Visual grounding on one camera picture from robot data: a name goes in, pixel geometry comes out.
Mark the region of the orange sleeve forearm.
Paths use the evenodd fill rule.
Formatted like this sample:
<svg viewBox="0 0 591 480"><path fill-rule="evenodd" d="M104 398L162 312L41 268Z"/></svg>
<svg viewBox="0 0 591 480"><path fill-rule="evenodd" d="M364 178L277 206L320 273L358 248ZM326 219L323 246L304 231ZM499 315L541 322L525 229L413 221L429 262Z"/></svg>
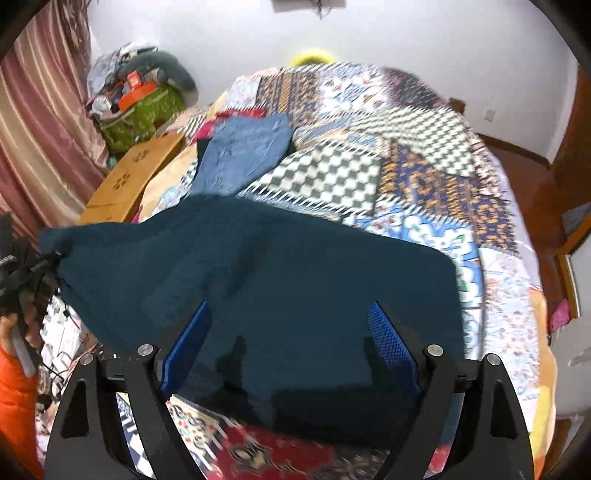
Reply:
<svg viewBox="0 0 591 480"><path fill-rule="evenodd" d="M1 350L1 439L28 474L42 479L35 426L37 385L37 375L27 377L20 361Z"/></svg>

